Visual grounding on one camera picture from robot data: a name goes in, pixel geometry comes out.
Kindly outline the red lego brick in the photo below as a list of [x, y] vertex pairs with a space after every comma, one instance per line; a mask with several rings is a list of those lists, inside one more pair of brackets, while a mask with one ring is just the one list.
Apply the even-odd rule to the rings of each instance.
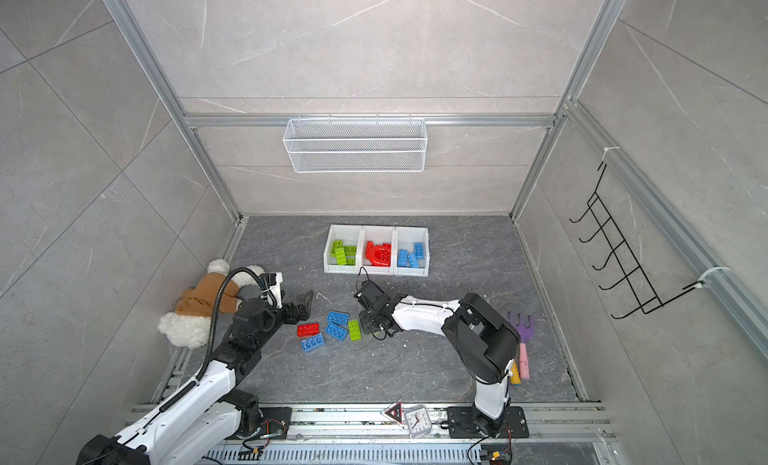
[[305, 323], [297, 326], [297, 337], [304, 339], [315, 336], [321, 332], [318, 323]]

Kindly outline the green lego brick toothed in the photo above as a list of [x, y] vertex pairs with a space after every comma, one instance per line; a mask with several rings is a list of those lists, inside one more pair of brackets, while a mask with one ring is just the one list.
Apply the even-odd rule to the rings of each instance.
[[343, 253], [343, 252], [344, 252], [344, 244], [343, 244], [343, 242], [341, 240], [335, 240], [332, 243], [331, 253], [333, 255], [335, 255], [337, 253]]

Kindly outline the red arch lego piece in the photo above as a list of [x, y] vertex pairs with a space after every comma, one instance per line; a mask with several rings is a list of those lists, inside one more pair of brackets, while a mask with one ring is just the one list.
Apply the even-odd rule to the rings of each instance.
[[375, 244], [373, 241], [366, 243], [365, 258], [374, 267], [391, 266], [391, 245], [389, 243]]

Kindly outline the green lego brick bottom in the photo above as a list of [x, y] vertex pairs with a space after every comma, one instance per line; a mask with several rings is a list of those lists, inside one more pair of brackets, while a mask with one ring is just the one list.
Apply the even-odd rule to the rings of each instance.
[[345, 251], [344, 251], [343, 253], [337, 253], [337, 254], [335, 254], [335, 255], [334, 255], [334, 257], [335, 257], [335, 259], [336, 259], [336, 263], [337, 263], [339, 266], [346, 266], [346, 255], [345, 255]]

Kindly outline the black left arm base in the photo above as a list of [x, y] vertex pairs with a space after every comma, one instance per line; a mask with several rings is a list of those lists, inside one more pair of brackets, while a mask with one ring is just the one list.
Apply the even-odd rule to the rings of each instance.
[[268, 406], [262, 408], [256, 395], [234, 390], [232, 399], [241, 412], [240, 426], [235, 435], [243, 440], [285, 438], [289, 431], [293, 409]]

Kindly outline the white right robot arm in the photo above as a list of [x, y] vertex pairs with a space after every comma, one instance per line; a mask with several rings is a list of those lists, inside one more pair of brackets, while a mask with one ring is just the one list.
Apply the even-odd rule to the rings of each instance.
[[363, 332], [378, 340], [405, 331], [446, 338], [476, 383], [472, 406], [476, 420], [489, 426], [500, 422], [521, 337], [481, 296], [467, 293], [450, 301], [390, 296], [366, 280], [354, 298], [363, 307], [359, 315]]

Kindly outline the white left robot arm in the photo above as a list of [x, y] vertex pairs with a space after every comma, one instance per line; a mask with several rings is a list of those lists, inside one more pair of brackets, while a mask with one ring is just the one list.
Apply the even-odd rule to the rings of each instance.
[[240, 383], [262, 358], [262, 349], [283, 325], [309, 319], [312, 291], [283, 300], [282, 276], [238, 267], [203, 279], [177, 310], [206, 318], [209, 330], [202, 365], [180, 389], [112, 437], [97, 435], [77, 456], [79, 464], [193, 464], [226, 438], [268, 440], [286, 434], [288, 409], [274, 416]]

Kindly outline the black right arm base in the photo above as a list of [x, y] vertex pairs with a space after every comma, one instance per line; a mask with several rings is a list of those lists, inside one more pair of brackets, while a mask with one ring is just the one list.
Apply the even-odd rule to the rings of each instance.
[[491, 419], [474, 406], [447, 408], [447, 418], [440, 427], [449, 432], [452, 439], [464, 438], [528, 438], [530, 432], [524, 410], [519, 406], [507, 406], [497, 419]]

